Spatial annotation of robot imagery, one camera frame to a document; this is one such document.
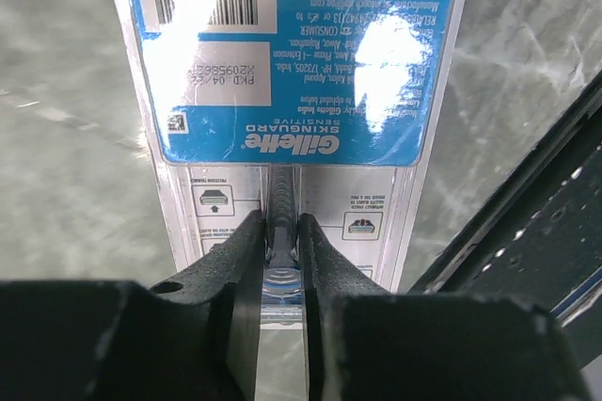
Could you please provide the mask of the blue razor blister pack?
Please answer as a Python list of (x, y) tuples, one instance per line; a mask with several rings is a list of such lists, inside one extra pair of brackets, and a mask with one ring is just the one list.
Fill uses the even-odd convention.
[(401, 281), (465, 0), (114, 0), (175, 265), (263, 213), (261, 321), (297, 329), (300, 216)]

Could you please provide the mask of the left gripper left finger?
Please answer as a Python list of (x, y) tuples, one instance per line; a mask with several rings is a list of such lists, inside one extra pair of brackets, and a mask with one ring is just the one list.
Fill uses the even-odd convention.
[(264, 220), (146, 288), (134, 281), (3, 281), (5, 400), (250, 400)]

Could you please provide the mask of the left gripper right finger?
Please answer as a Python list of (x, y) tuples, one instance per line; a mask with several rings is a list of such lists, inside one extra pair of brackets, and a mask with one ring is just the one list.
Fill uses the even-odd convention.
[(394, 295), (298, 221), (311, 400), (587, 400), (553, 316), (516, 297)]

